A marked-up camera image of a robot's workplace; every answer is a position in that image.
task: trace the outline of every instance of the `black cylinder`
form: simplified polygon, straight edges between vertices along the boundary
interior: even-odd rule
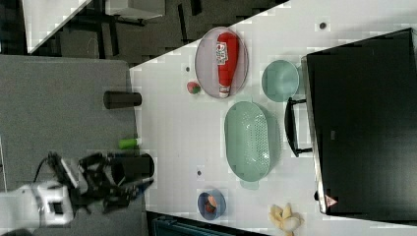
[[[103,102],[107,109],[133,107],[142,104],[142,96],[138,92],[106,91]]]
[[[149,154],[126,156],[116,154],[111,163],[111,174],[116,184],[149,178],[154,173],[154,163]]]

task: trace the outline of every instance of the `warning label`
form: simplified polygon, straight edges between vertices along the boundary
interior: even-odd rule
[[[327,195],[325,195],[325,197],[326,197],[326,205],[327,205],[328,207],[331,207],[331,206],[333,206],[333,205],[337,204],[337,201],[336,201],[336,200],[334,200],[334,199],[332,199],[331,197],[329,197],[329,196],[327,196]]]
[[[229,59],[227,56],[227,44],[225,42],[217,42],[215,48],[215,56],[217,59],[217,65],[225,65]]]

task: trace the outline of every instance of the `gray mat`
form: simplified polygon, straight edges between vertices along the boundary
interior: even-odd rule
[[[8,190],[31,181],[50,151],[81,158],[114,151],[136,136],[133,108],[106,110],[107,89],[130,90],[122,61],[0,56],[0,135]],[[42,168],[39,180],[50,177]],[[70,229],[40,229],[35,235],[140,235],[142,202],[93,216],[80,212]]]

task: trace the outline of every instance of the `red ketchup bottle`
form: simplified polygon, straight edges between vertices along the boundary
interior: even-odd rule
[[[218,68],[218,82],[220,83],[219,95],[225,98],[230,93],[230,86],[232,85],[237,59],[239,57],[239,38],[237,35],[230,32],[224,32],[219,35],[215,54]]]

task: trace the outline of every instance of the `green oval colander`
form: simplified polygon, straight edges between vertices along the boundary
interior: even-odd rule
[[[268,113],[249,101],[234,104],[224,121],[227,161],[232,171],[244,182],[242,187],[258,189],[258,181],[271,166]]]

